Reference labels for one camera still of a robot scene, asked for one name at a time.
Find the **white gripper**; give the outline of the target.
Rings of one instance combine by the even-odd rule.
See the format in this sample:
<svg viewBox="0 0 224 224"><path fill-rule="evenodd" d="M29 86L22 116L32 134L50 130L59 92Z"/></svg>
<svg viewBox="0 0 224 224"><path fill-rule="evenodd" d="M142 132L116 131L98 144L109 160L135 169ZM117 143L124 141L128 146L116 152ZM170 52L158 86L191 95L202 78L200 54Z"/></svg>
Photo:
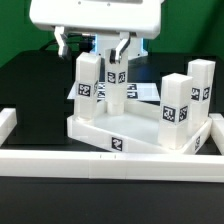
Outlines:
<svg viewBox="0 0 224 224"><path fill-rule="evenodd" d="M58 55L70 58L66 43L70 32L119 34L110 52L110 63L119 63L130 45L130 35L155 39L161 30L164 0L31 0L30 19L40 29L54 30Z"/></svg>

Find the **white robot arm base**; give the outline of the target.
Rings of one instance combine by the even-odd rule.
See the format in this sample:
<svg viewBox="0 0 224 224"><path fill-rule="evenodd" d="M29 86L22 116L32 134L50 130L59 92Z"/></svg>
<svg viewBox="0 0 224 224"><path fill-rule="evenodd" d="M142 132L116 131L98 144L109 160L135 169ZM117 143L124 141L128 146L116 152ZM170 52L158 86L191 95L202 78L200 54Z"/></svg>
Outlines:
<svg viewBox="0 0 224 224"><path fill-rule="evenodd" d="M83 43L79 45L81 52L88 52L105 57L105 50L116 48L120 42L118 35L83 35ZM143 48L143 39L132 37L128 46L128 59L136 59L147 56L148 52Z"/></svg>

